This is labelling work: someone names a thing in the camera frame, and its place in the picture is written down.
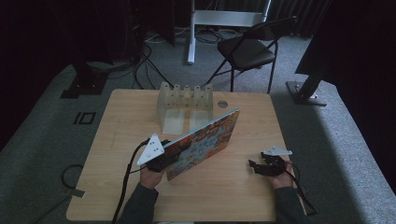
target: black cable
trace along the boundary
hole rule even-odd
[[[289,176],[291,176],[291,178],[293,179],[294,183],[295,183],[296,186],[297,186],[297,192],[298,192],[298,194],[300,195],[300,197],[301,197],[301,198],[303,199],[303,201],[313,210],[313,212],[307,213],[306,215],[307,215],[307,216],[313,216],[313,215],[317,214],[317,213],[318,213],[317,209],[314,207],[314,205],[312,205],[311,202],[309,202],[309,201],[306,199],[306,197],[305,197],[305,195],[304,195],[304,193],[303,193],[303,189],[302,189],[301,186],[300,186],[300,181],[299,181],[294,175],[292,175],[290,172],[288,172],[288,171],[285,171],[285,172],[286,172],[286,174],[288,174]]]
[[[149,139],[140,143],[139,146],[137,146],[137,148],[134,150],[134,154],[132,155],[131,161],[128,163],[126,172],[125,172],[125,176],[123,178],[123,182],[122,182],[122,190],[121,190],[121,196],[120,196],[120,200],[119,200],[119,204],[117,205],[117,209],[116,212],[114,213],[114,217],[112,220],[112,224],[115,224],[117,222],[117,217],[119,216],[119,212],[120,209],[122,207],[122,203],[123,200],[125,198],[125,192],[126,192],[126,187],[128,186],[128,179],[129,179],[129,174],[131,173],[131,169],[132,169],[132,163],[134,162],[134,157],[136,156],[137,151],[144,145],[146,145],[149,142]]]
[[[131,173],[129,173],[129,174],[133,174],[133,173],[139,172],[139,171],[143,170],[143,169],[146,168],[146,167],[147,167],[147,166],[143,166],[142,168],[140,168],[140,169],[138,169],[138,170],[131,171]]]
[[[214,32],[214,31],[212,31],[212,30],[209,30],[207,35],[213,35],[213,36],[215,36],[215,37],[216,37],[216,40],[207,40],[207,39],[201,38],[201,37],[199,37],[199,34],[196,35],[195,38],[196,38],[198,41],[203,42],[203,43],[206,43],[206,44],[217,44],[217,43],[219,43],[221,40],[224,40],[223,35],[222,35],[221,33],[219,33],[219,32]]]
[[[67,172],[70,168],[73,168],[73,167],[79,167],[79,168],[81,168],[81,170],[82,170],[82,168],[83,168],[83,166],[82,166],[82,165],[79,165],[79,164],[70,165],[70,166],[66,167],[66,168],[62,171],[62,174],[61,174],[62,183],[63,183],[64,186],[67,187],[68,189],[75,189],[75,188],[76,188],[76,186],[70,186],[70,185],[68,185],[68,184],[66,183],[66,181],[64,181],[64,175],[66,174],[66,172]]]
[[[64,186],[67,187],[68,189],[75,189],[75,188],[76,188],[76,186],[70,186],[70,185],[68,185],[68,184],[66,183],[66,181],[64,180],[64,175],[66,174],[66,172],[67,172],[70,168],[73,168],[73,167],[80,167],[81,169],[83,168],[83,166],[82,166],[82,165],[79,165],[79,164],[70,165],[70,166],[67,166],[66,168],[64,168],[64,170],[62,171],[62,174],[61,174],[62,183],[63,183]],[[67,199],[69,199],[69,198],[71,198],[71,197],[72,197],[72,196],[66,196],[66,197],[64,197],[60,202],[58,202],[57,204],[55,204],[54,206],[52,206],[50,210],[48,210],[46,213],[44,213],[44,214],[43,214],[38,220],[36,220],[34,223],[35,223],[35,224],[36,224],[36,223],[39,223],[39,222],[41,221],[41,219],[43,219],[44,217],[46,217],[49,213],[51,213],[53,210],[55,210],[56,208],[58,208],[62,203],[64,203]]]
[[[140,66],[141,66],[145,61],[146,61],[146,59],[140,61],[140,62],[137,64],[136,68],[134,69],[134,83],[132,83],[132,89],[134,88],[134,84],[137,83],[137,85],[139,86],[139,88],[140,88],[141,90],[143,90],[142,85],[140,84],[139,80],[137,79],[137,71],[139,70]]]
[[[297,179],[297,181],[300,181],[300,169],[291,162],[286,161],[286,163],[290,164],[297,171],[297,176],[295,176],[295,178]]]
[[[49,213],[51,213],[53,210],[55,210],[56,208],[58,208],[62,203],[64,203],[67,199],[71,198],[72,196],[66,196],[65,198],[63,198],[60,202],[58,202],[57,204],[55,204],[48,212],[46,212],[44,215],[42,215],[37,221],[35,221],[34,223],[39,223],[39,221],[41,221],[41,219],[43,219],[44,217],[46,217]]]
[[[151,85],[152,89],[155,90],[154,84],[152,84],[152,81],[149,78],[149,69],[148,69],[148,64],[147,63],[145,63],[145,68],[146,68],[146,77],[148,79],[148,83]]]
[[[89,65],[89,67],[91,68],[91,70],[93,72],[104,73],[104,74],[128,71],[129,69],[133,69],[134,66],[135,66],[135,63],[131,62],[131,61],[124,63],[124,64],[108,67],[108,68],[100,68],[100,67],[96,67],[94,65]]]
[[[145,46],[149,49],[149,52],[151,55],[151,52],[152,52],[151,47],[149,45],[147,45],[146,43],[145,43]],[[144,53],[143,53],[143,56],[145,56],[145,58],[154,67],[154,69],[157,71],[157,73],[160,74],[160,76],[173,88],[174,85],[163,75],[163,73],[161,73],[160,69],[158,69],[157,66],[155,66],[155,64],[149,59],[149,56],[146,56]]]

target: gray carpet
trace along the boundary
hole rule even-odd
[[[221,62],[216,45],[197,42],[195,64],[188,65],[188,39],[175,46],[148,43],[150,59],[173,84],[201,85]],[[286,81],[304,81],[295,75],[309,40],[281,39],[271,91],[276,115],[291,159],[301,172],[306,197],[318,209],[314,223],[396,223],[396,198],[378,169],[359,129],[350,117],[334,85],[321,82],[317,94],[325,107],[295,105]],[[145,89],[158,89],[163,79],[148,64],[138,70]],[[270,66],[254,69],[235,79],[235,91],[266,92]],[[38,223],[69,223],[65,217],[67,188],[61,181],[64,168],[84,164],[114,89],[137,88],[131,71],[112,73],[101,95],[60,99],[75,76],[71,66],[52,80],[26,121],[0,154],[0,223],[35,223],[57,203],[58,207]],[[215,77],[215,91],[229,90],[229,76]],[[75,124],[78,113],[95,113],[92,124]],[[79,169],[66,174],[76,185]]]

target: wooden table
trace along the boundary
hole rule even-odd
[[[114,90],[78,181],[83,198],[73,197],[69,220],[111,220],[120,198],[122,179],[134,149],[153,133],[161,133],[156,115],[158,91]],[[213,92],[214,117],[232,108],[241,112],[229,145],[171,181],[156,188],[155,221],[273,221],[275,197],[270,183],[255,175],[248,160],[285,143],[271,97],[264,93]],[[220,108],[218,101],[228,107]],[[132,170],[139,167],[134,162]],[[138,182],[131,174],[124,203]]]

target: human hand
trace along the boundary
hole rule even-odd
[[[285,161],[285,163],[286,163],[286,171],[291,173],[291,161]],[[286,172],[277,176],[266,176],[266,178],[271,182],[274,189],[293,187],[293,179]]]
[[[140,184],[147,189],[154,189],[163,179],[165,171],[166,169],[163,169],[157,173],[150,171],[147,167],[143,168],[140,171]]]

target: dark sleeve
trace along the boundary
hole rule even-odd
[[[276,224],[308,224],[311,223],[305,215],[296,189],[280,188],[275,190]]]
[[[149,224],[154,217],[154,204],[157,201],[158,192],[155,189],[147,189],[137,184],[131,198],[125,204],[118,224]]]

